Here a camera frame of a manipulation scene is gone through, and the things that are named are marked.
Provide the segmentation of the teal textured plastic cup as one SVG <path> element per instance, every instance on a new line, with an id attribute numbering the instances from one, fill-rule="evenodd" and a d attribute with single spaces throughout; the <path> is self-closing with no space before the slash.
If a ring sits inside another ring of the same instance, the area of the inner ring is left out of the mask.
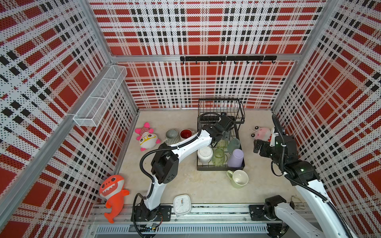
<path id="1" fill-rule="evenodd" d="M 237 139 L 237 138 L 234 138 L 232 139 L 228 146 L 227 146 L 227 151 L 232 154 L 234 152 L 234 150 L 236 149 L 240 149 L 240 146 L 241 146 L 241 143 L 240 143 L 240 140 Z"/>

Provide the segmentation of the lilac plastic cup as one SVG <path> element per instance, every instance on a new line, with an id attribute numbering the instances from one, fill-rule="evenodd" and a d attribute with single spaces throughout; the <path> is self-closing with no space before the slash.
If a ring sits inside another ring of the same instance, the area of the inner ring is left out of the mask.
<path id="1" fill-rule="evenodd" d="M 241 149 L 235 149 L 228 159 L 227 165 L 232 168 L 241 167 L 243 158 L 244 152 Z"/>

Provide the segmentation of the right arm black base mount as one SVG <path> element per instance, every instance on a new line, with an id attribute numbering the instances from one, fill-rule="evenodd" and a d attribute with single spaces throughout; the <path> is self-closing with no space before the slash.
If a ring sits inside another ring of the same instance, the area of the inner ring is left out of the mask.
<path id="1" fill-rule="evenodd" d="M 252 221 L 280 221 L 280 219 L 275 215 L 275 208 L 279 207 L 280 204 L 260 204 L 260 205 L 250 205 L 249 213 Z"/>

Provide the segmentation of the green transparent glass mug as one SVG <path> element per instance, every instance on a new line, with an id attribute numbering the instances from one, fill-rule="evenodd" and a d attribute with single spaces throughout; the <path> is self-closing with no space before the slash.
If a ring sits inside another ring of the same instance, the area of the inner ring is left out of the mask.
<path id="1" fill-rule="evenodd" d="M 226 159 L 227 156 L 223 149 L 217 148 L 214 150 L 212 157 L 212 163 L 214 166 L 223 166 L 225 164 Z"/>

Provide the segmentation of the tall green glass cup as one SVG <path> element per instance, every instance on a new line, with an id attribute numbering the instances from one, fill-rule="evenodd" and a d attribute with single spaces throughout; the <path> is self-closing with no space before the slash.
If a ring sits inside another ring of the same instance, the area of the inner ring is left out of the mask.
<path id="1" fill-rule="evenodd" d="M 222 150 L 226 150 L 228 147 L 228 144 L 229 144 L 228 140 L 222 139 L 217 143 L 216 147 Z"/>

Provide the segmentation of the ribbed grey-green cup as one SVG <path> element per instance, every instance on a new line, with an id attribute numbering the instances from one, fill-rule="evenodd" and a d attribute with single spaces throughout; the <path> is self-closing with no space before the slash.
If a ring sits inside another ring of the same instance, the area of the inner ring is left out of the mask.
<path id="1" fill-rule="evenodd" d="M 170 146 L 177 144 L 181 141 L 180 134 L 176 129 L 170 129 L 165 134 L 166 140 L 165 143 Z"/>

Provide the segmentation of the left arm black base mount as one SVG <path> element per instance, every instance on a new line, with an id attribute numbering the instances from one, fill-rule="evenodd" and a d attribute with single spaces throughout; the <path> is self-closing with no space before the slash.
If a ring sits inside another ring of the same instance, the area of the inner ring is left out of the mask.
<path id="1" fill-rule="evenodd" d="M 171 220 L 172 206 L 159 205 L 153 210 L 149 210 L 146 206 L 138 205 L 134 208 L 134 215 L 131 216 L 131 221 L 136 222 L 169 222 Z"/>

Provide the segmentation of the white ceramic mug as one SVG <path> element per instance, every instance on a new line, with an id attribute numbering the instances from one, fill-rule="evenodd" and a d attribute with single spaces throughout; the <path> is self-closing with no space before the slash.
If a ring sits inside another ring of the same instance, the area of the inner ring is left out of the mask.
<path id="1" fill-rule="evenodd" d="M 202 164 L 208 164 L 213 157 L 213 149 L 209 146 L 200 148 L 197 151 L 197 158 Z"/>

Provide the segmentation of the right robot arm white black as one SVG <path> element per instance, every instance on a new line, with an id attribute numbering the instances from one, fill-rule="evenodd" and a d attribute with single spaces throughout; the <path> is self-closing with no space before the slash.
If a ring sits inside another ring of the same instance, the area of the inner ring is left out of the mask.
<path id="1" fill-rule="evenodd" d="M 266 199 L 267 216 L 280 219 L 302 238 L 356 237 L 332 203 L 314 167 L 299 159 L 293 136 L 274 133 L 270 141 L 256 139 L 254 152 L 278 166 L 282 176 L 302 195 L 322 230 L 299 215 L 280 195 Z"/>

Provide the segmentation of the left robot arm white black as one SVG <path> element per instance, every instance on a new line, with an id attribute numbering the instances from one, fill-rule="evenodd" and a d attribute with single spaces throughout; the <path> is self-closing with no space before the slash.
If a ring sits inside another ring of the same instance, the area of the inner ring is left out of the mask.
<path id="1" fill-rule="evenodd" d="M 154 220 L 159 213 L 165 187 L 178 174 L 179 164 L 197 150 L 216 144 L 236 127 L 232 117 L 218 113 L 204 113 L 197 120 L 201 129 L 195 135 L 173 145 L 163 143 L 141 158 L 140 170 L 150 178 L 150 186 L 145 196 L 140 193 L 136 195 L 136 198 L 141 198 L 141 202 L 137 208 L 133 208 L 133 222 L 138 217 L 144 221 Z"/>

